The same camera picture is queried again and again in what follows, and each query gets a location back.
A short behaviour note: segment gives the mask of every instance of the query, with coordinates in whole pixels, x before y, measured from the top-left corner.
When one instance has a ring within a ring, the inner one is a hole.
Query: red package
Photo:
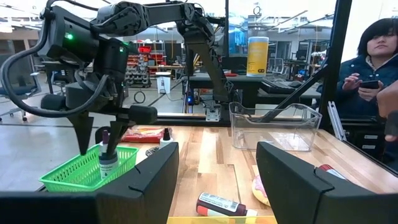
[[[139,142],[139,143],[160,143],[163,137],[164,128],[129,128],[122,142]]]

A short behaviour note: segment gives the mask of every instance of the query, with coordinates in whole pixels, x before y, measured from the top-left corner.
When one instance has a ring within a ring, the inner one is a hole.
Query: green basket
[[[122,176],[136,165],[138,148],[118,146],[118,168],[101,179],[98,161],[99,144],[89,148],[85,156],[78,155],[42,176],[49,192],[91,192]]]

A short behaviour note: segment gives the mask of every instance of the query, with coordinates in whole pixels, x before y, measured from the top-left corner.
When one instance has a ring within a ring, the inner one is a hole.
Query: floor
[[[39,106],[41,98],[49,92],[44,76],[39,76],[39,82],[42,92],[25,101],[30,106]],[[54,91],[59,90],[59,87],[54,87]],[[138,88],[130,88],[129,98],[124,103],[127,105],[133,103],[133,95],[138,90]],[[161,96],[157,93],[155,85],[141,90],[146,95],[146,100],[142,105],[149,105]],[[161,97],[152,106],[156,107],[158,112],[181,113],[181,99],[182,86],[179,84],[169,95]],[[0,113],[12,108],[15,108],[12,102],[0,98]],[[202,105],[196,105],[193,107],[193,112],[204,113],[204,108]],[[94,117],[95,127],[107,126],[113,119],[112,116],[103,114],[94,114]],[[42,175],[78,154],[75,133],[66,118],[42,118],[28,114],[27,119],[27,122],[23,122],[21,113],[16,113],[13,117],[9,115],[2,117],[0,190],[37,190],[42,185],[38,181]],[[94,144],[94,137],[91,137],[90,144]]]

